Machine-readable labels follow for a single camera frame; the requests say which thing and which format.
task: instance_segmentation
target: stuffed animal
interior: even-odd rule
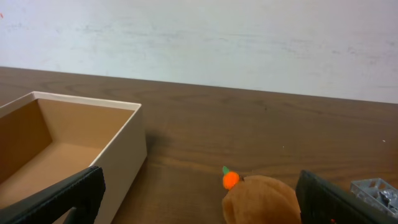
[[[261,175],[241,178],[224,167],[223,199],[227,224],[301,224],[295,191],[285,183]]]

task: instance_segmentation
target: clear plastic container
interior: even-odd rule
[[[380,178],[355,180],[351,182],[350,186],[350,191],[354,193],[357,198],[394,218],[398,218],[398,208],[383,201],[381,194],[383,190],[390,190],[395,195],[398,195],[397,189]]]

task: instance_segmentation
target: white box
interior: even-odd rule
[[[0,209],[99,166],[111,223],[146,155],[140,104],[34,91],[0,107]]]

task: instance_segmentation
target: small orange ball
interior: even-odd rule
[[[235,184],[237,184],[241,180],[239,174],[229,171],[223,177],[223,185],[224,188],[227,190],[231,190]]]

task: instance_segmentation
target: green leaf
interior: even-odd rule
[[[226,166],[223,166],[223,173],[224,175],[229,172],[229,169]]]

